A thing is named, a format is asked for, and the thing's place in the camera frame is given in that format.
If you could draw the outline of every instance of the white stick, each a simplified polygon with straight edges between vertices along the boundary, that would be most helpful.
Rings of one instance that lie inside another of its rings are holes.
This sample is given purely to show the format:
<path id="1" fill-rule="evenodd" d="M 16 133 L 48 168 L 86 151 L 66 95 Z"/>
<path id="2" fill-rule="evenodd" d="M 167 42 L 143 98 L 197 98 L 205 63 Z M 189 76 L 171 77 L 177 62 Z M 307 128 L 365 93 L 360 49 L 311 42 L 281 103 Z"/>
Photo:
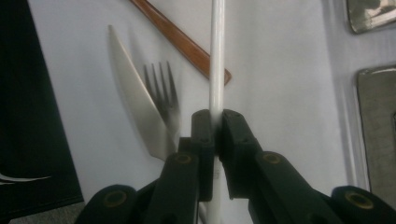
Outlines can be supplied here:
<path id="1" fill-rule="evenodd" d="M 217 144 L 221 129 L 224 93 L 224 10 L 225 0 L 213 0 L 212 39 L 210 49 L 210 115 Z M 219 157 L 215 157 L 213 174 L 213 198 L 207 207 L 207 224 L 220 224 L 220 169 Z"/>

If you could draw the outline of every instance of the white table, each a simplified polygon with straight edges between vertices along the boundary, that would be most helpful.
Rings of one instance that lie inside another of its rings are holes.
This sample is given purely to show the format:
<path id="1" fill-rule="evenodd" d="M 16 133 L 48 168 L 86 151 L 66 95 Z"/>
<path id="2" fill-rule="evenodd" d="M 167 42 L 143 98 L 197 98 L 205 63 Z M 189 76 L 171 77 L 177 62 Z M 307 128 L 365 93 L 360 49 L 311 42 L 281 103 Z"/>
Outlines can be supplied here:
<path id="1" fill-rule="evenodd" d="M 172 66 L 182 136 L 208 108 L 208 81 L 127 0 L 30 0 L 67 140 L 88 201 L 98 190 L 141 189 L 163 162 L 144 149 L 110 66 L 107 26 L 117 29 L 140 72 Z M 203 49 L 210 49 L 210 0 L 150 1 Z M 286 156 L 326 194 L 368 188 L 355 74 L 396 62 L 396 30 L 353 35 L 340 0 L 226 1 L 225 107 L 242 113 L 265 150 Z M 224 223 L 249 223 L 247 200 L 228 200 Z"/>

